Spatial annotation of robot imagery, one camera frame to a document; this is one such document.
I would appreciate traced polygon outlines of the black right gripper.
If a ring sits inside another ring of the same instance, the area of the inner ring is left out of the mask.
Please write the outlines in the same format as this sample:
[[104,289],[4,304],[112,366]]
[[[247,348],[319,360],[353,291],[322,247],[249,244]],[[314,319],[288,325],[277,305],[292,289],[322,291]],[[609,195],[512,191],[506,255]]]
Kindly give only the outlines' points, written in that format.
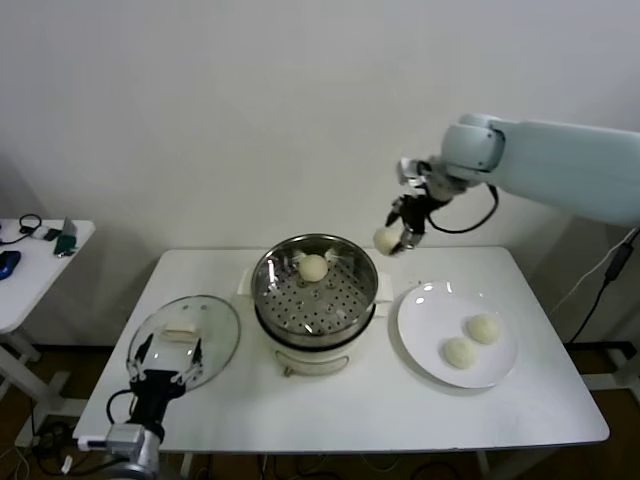
[[396,256],[415,249],[423,238],[428,217],[442,207],[442,201],[428,195],[403,195],[396,198],[391,204],[384,225],[391,226],[401,218],[405,228],[398,233],[391,255]]

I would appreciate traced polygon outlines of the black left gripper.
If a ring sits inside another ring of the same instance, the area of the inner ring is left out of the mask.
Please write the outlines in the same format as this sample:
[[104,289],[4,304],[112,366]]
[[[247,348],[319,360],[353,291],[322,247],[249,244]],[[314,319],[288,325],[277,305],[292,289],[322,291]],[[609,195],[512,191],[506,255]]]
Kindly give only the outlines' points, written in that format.
[[164,419],[172,400],[186,392],[186,386],[198,386],[203,378],[202,339],[191,350],[190,363],[181,373],[169,370],[145,370],[144,362],[154,334],[136,335],[129,348],[130,389],[136,404],[129,421],[134,424],[157,424]]

